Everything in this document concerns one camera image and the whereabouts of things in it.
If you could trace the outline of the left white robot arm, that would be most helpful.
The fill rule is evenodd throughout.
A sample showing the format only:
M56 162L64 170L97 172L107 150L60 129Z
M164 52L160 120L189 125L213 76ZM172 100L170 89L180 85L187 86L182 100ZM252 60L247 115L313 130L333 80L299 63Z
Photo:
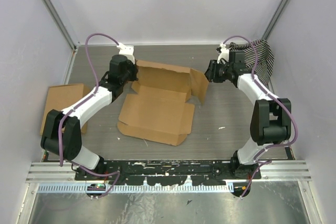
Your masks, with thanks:
M129 81L137 80L137 64L133 55L112 56L109 70L98 85L75 104L46 116L41 137L42 149L56 154L59 160L75 163L93 180L100 180L106 173L103 157L82 144L81 129L99 110L115 101Z

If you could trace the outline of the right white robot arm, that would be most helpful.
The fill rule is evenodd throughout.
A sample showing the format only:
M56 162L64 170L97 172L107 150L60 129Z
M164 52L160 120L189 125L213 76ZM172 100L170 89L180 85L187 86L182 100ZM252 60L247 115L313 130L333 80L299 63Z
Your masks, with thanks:
M254 105L250 138L230 158L230 173L237 179L243 179L256 169L256 164L264 152L272 147L284 145L284 141L291 137L291 120L288 115L291 102L270 93L243 62L211 60L205 77L213 83L230 81Z

